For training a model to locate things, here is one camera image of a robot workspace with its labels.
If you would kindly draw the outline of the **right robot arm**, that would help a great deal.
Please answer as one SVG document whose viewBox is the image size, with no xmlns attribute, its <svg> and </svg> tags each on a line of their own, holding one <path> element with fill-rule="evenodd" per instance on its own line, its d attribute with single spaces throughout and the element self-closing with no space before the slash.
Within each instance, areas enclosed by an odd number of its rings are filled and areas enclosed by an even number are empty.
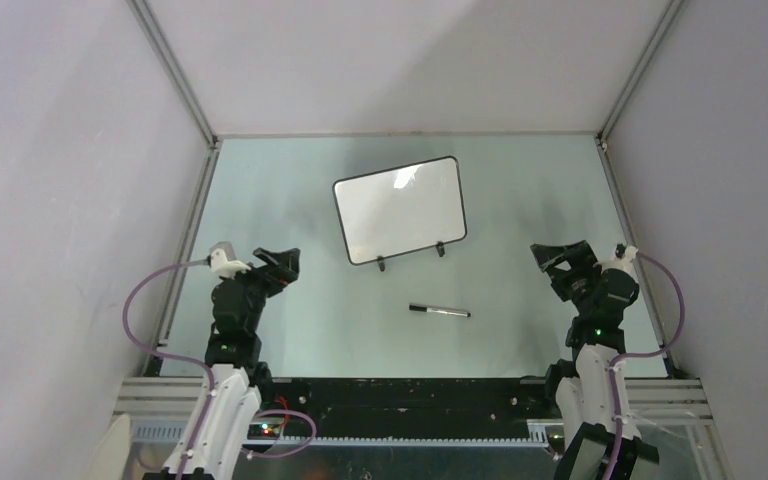
<svg viewBox="0 0 768 480">
<path fill-rule="evenodd" d="M 555 294 L 576 309 L 565 344 L 572 357 L 551 364 L 541 392 L 545 411 L 562 418 L 557 479 L 654 479 L 660 454 L 634 420 L 625 380 L 625 310 L 638 299 L 634 248 L 607 261 L 591 246 L 533 244 L 531 253 Z"/>
</svg>

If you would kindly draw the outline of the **black framed whiteboard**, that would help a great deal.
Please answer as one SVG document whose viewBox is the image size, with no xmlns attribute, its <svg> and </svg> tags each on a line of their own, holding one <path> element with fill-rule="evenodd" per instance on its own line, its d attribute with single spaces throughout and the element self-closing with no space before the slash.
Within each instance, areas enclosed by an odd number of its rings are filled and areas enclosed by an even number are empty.
<svg viewBox="0 0 768 480">
<path fill-rule="evenodd" d="M 446 246 L 468 235 L 459 162 L 434 158 L 335 181 L 332 185 L 349 263 L 376 264 Z"/>
</svg>

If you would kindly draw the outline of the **black white marker pen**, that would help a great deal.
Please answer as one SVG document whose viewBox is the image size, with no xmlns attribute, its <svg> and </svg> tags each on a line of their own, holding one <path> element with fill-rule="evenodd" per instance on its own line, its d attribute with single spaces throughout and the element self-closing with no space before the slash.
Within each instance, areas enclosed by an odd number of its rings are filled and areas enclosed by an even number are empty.
<svg viewBox="0 0 768 480">
<path fill-rule="evenodd" d="M 467 310 L 454 309 L 454 308 L 448 308 L 448 307 L 428 306 L 428 305 L 411 303 L 408 306 L 408 308 L 410 311 L 420 312 L 420 313 L 448 315 L 448 316 L 463 317 L 463 318 L 470 318 L 472 316 L 472 314 Z"/>
</svg>

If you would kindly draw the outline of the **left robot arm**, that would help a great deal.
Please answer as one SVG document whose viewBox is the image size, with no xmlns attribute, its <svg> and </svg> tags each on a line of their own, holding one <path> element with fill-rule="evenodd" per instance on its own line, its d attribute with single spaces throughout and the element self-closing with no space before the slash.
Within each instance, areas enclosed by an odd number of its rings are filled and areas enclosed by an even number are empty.
<svg viewBox="0 0 768 480">
<path fill-rule="evenodd" d="M 300 250 L 257 248 L 253 255 L 259 266 L 237 259 L 231 244 L 220 242 L 199 262 L 219 277 L 204 359 L 197 363 L 205 377 L 179 445 L 146 479 L 232 478 L 251 421 L 275 406 L 257 329 L 266 301 L 298 279 Z"/>
</svg>

